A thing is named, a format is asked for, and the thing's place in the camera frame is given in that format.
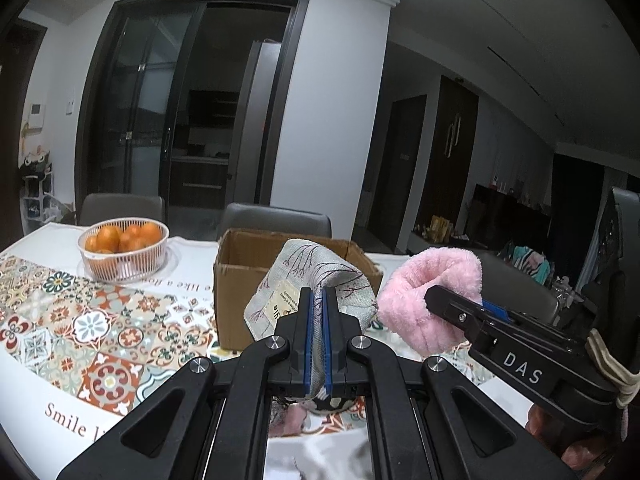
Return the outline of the right hand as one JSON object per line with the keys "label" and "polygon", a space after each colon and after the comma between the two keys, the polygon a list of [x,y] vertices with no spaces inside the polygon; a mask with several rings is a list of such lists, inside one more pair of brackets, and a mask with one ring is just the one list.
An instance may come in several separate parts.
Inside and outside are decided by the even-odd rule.
{"label": "right hand", "polygon": [[620,447],[620,438],[609,431],[581,434],[536,404],[528,410],[525,429],[579,479],[597,479]]}

